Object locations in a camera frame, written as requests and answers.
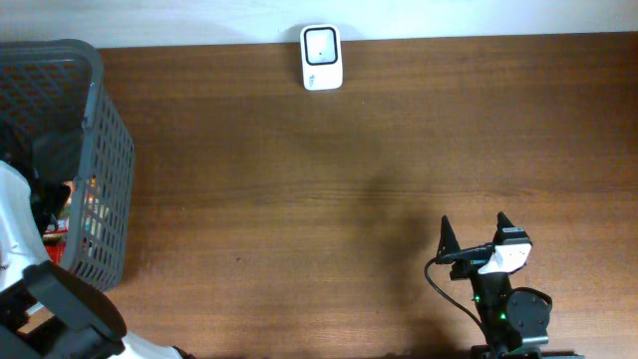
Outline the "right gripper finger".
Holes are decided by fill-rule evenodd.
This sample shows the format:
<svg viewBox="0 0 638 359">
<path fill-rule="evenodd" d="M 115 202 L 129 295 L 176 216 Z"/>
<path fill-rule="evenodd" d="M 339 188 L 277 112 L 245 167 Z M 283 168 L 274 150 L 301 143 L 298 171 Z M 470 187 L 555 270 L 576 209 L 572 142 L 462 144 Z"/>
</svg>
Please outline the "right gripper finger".
<svg viewBox="0 0 638 359">
<path fill-rule="evenodd" d="M 441 219 L 440 241 L 436 259 L 457 259 L 461 252 L 456 235 L 446 215 Z"/>
<path fill-rule="evenodd" d="M 494 234 L 494 243 L 503 243 L 505 240 L 512 238 L 514 235 L 514 225 L 507 218 L 503 211 L 497 214 L 496 232 Z"/>
</svg>

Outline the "red snack packet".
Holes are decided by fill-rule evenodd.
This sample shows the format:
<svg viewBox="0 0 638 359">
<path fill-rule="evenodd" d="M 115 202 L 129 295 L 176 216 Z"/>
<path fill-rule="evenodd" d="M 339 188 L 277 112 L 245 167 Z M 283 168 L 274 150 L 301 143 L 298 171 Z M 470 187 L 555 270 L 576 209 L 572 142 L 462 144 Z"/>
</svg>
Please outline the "red snack packet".
<svg viewBox="0 0 638 359">
<path fill-rule="evenodd" d="M 69 220 L 58 219 L 56 224 L 49 224 L 43 234 L 43 243 L 51 260 L 60 264 L 66 250 L 69 232 Z"/>
</svg>

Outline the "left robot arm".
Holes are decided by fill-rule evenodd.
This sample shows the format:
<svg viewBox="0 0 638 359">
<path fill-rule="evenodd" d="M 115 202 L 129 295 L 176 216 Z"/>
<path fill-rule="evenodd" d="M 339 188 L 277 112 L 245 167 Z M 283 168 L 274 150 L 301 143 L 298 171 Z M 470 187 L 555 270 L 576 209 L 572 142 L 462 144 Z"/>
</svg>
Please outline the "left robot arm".
<svg viewBox="0 0 638 359">
<path fill-rule="evenodd" d="M 71 189 L 41 180 L 31 154 L 1 127 L 1 355 L 4 358 L 185 358 L 127 329 L 113 302 L 51 260 L 45 230 Z"/>
</svg>

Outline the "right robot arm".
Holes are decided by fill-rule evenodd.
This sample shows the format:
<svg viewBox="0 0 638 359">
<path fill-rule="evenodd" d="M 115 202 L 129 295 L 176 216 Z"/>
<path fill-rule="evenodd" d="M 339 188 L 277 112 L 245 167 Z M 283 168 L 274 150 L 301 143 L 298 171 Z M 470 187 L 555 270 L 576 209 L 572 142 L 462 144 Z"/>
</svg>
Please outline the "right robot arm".
<svg viewBox="0 0 638 359">
<path fill-rule="evenodd" d="M 526 231 L 500 212 L 493 239 L 462 248 L 446 216 L 441 220 L 437 253 L 424 268 L 429 284 L 478 326 L 484 345 L 470 349 L 472 358 L 551 359 L 577 358 L 573 351 L 543 351 L 549 342 L 547 327 L 552 298 L 529 287 L 514 288 L 509 277 L 526 266 L 532 241 Z M 448 265 L 451 280 L 469 280 L 476 313 L 452 299 L 429 275 L 432 265 Z"/>
</svg>

